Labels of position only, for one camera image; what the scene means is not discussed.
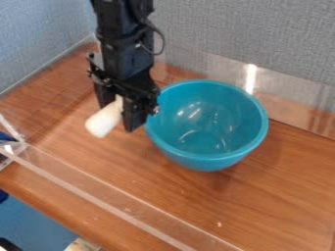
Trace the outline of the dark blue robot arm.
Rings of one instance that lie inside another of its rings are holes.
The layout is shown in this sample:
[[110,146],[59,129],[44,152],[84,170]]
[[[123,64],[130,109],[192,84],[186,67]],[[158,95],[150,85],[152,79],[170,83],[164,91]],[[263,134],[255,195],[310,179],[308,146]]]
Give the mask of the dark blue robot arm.
[[163,34],[148,19],[154,0],[91,0],[91,4],[100,51],[87,54],[88,74],[100,108],[120,97],[124,129],[132,132],[159,112],[162,92],[151,68],[164,47],[155,51],[155,33]]

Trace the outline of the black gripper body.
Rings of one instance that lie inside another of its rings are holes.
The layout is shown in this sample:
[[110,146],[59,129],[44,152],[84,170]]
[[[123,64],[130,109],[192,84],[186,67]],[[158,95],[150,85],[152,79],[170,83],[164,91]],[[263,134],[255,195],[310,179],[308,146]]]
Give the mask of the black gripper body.
[[89,77],[93,84],[111,86],[115,96],[132,99],[148,98],[148,112],[159,107],[160,89],[151,77],[155,64],[155,37],[151,33],[128,37],[97,35],[99,52],[89,52]]

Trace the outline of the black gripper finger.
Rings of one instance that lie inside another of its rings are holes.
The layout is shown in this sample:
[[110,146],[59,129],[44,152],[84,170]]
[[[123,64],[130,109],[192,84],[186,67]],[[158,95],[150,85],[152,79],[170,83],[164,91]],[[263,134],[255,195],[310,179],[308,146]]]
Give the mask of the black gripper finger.
[[95,93],[99,100],[99,105],[104,108],[110,103],[115,101],[115,92],[111,86],[95,84]]
[[123,98],[123,124],[128,132],[135,131],[146,122],[150,115],[148,112],[150,99],[130,97]]

